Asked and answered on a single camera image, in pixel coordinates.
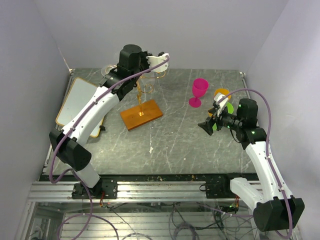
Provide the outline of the pink plastic wine glass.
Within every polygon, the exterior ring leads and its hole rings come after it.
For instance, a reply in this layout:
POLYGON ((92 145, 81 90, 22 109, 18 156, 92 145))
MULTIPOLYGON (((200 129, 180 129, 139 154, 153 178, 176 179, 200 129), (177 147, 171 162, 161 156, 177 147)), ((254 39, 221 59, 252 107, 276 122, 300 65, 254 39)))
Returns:
POLYGON ((208 88, 209 88, 209 83, 206 79, 204 78, 195 79, 192 85, 193 97, 189 99, 188 101, 189 105, 193 108, 200 107, 202 104, 200 98, 206 94, 208 88))

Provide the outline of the clear wine glass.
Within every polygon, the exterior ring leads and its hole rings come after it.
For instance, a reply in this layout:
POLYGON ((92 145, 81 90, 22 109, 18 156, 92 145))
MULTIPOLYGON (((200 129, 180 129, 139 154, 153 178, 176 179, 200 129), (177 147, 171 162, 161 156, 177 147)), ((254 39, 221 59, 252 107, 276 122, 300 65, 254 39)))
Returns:
POLYGON ((117 66, 114 64, 108 64, 106 66, 104 66, 103 68, 101 68, 100 73, 102 76, 107 75, 111 70, 115 69, 117 66))

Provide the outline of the orange plastic wine glass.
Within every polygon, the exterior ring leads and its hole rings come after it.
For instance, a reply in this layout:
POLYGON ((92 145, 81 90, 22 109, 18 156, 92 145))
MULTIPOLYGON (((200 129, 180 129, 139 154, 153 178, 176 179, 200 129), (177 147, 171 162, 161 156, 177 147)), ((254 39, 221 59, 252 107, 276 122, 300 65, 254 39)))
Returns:
POLYGON ((214 92, 214 96, 213 96, 213 102, 214 102, 214 97, 215 97, 215 95, 217 94, 217 93, 222 93, 223 95, 228 95, 230 92, 227 90, 227 89, 225 89, 225 88, 218 88, 218 89, 216 89, 215 90, 215 92, 214 92))

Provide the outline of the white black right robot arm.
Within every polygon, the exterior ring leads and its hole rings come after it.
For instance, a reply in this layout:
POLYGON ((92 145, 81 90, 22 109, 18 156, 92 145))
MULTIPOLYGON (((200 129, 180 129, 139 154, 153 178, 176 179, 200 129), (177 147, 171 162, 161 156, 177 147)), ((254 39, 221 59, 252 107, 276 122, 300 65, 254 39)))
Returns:
POLYGON ((245 150, 260 181, 262 191, 256 190, 244 177, 234 177, 220 186, 226 198, 240 197, 252 210, 257 228, 262 232, 294 229, 305 204, 294 197, 287 187, 272 156, 265 130, 257 125, 258 105, 253 99, 242 98, 236 114, 230 114, 214 104, 211 116, 198 124, 208 135, 223 127, 235 131, 236 139, 245 150))

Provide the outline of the green plastic wine glass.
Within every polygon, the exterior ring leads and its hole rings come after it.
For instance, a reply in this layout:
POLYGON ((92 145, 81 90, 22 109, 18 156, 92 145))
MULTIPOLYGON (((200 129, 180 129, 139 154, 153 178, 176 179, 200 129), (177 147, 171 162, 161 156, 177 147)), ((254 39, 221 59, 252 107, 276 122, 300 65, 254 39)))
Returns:
MULTIPOLYGON (((234 112, 234 107, 233 107, 233 105, 232 105, 231 103, 228 102, 228 103, 226 104, 226 108, 227 108, 227 112, 228 112, 229 114, 232 114, 232 113, 234 112)), ((216 123, 213 125, 212 129, 213 129, 214 131, 217 130, 217 124, 216 124, 216 123)))

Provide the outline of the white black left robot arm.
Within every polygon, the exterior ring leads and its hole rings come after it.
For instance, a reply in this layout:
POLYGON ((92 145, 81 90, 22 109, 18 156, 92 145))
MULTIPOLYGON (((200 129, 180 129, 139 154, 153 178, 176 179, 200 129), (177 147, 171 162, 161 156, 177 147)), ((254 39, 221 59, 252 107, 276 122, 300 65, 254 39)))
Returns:
POLYGON ((150 68, 150 54, 134 44, 125 45, 119 60, 102 78, 88 103, 61 130, 49 133, 53 158, 59 158, 85 184, 84 192, 96 199, 102 193, 99 174, 90 163, 92 154, 85 144, 102 118, 117 105, 134 87, 140 75, 150 68))

